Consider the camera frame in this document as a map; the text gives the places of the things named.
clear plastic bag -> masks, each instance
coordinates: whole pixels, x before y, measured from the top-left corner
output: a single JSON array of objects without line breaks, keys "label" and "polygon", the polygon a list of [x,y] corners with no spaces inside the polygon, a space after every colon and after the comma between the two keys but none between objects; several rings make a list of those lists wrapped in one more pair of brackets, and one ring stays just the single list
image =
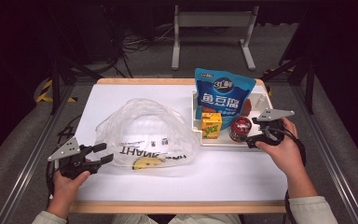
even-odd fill
[{"label": "clear plastic bag", "polygon": [[106,143],[111,162],[132,170],[189,163],[200,140],[182,115],[147,99],[132,99],[98,125],[96,144]]}]

yellow juice box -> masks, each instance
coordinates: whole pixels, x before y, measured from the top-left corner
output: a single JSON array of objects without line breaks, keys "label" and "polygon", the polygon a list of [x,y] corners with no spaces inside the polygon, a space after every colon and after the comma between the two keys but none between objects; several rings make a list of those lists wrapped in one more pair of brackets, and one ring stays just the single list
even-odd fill
[{"label": "yellow juice box", "polygon": [[220,113],[202,113],[201,129],[202,138],[217,139],[222,127],[222,115]]}]

table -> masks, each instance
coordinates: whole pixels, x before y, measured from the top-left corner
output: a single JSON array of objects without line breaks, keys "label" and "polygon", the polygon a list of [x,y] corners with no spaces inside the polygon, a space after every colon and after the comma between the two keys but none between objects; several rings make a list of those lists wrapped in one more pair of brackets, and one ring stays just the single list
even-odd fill
[{"label": "table", "polygon": [[[93,144],[96,125],[134,97],[151,100],[158,97],[161,104],[189,120],[191,91],[195,88],[193,78],[100,79],[91,91],[76,130],[77,141]],[[122,90],[131,91],[120,94]],[[171,90],[170,96],[178,98],[174,103],[167,101],[168,94],[161,94],[166,90]],[[216,166],[215,160],[219,160],[221,166]],[[143,172],[141,175],[126,173],[106,164],[84,183],[70,212],[285,213],[286,178],[271,158],[258,149],[202,147],[190,164]]]}]

human hand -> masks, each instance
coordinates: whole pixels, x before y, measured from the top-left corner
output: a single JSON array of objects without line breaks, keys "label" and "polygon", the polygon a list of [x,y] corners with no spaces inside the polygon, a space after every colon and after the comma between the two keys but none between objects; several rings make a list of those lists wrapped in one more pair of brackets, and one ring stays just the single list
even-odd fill
[{"label": "human hand", "polygon": [[[283,127],[298,138],[296,125],[287,118],[282,118]],[[277,146],[257,141],[255,145],[270,155],[272,160],[286,175],[296,172],[304,167],[301,154],[295,141],[285,135]]]},{"label": "human hand", "polygon": [[47,211],[57,217],[67,218],[69,207],[75,200],[80,186],[89,177],[90,172],[85,171],[72,180],[62,176],[59,171],[54,174],[54,195]]},{"label": "human hand", "polygon": [[[298,138],[296,125],[287,118],[283,118],[282,122],[283,127]],[[286,174],[290,198],[318,195],[301,160],[300,150],[292,138],[285,135],[277,146],[260,141],[255,145],[267,152],[278,168]]]}]

snack bag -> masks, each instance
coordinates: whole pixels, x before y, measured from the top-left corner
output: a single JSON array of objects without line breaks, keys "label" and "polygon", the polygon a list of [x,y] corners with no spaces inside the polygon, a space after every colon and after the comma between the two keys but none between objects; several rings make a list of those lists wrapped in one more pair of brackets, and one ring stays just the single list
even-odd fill
[{"label": "snack bag", "polygon": [[196,69],[195,79],[198,93],[196,119],[201,119],[202,112],[220,113],[221,130],[229,127],[241,113],[255,86],[253,78],[202,68]]}]

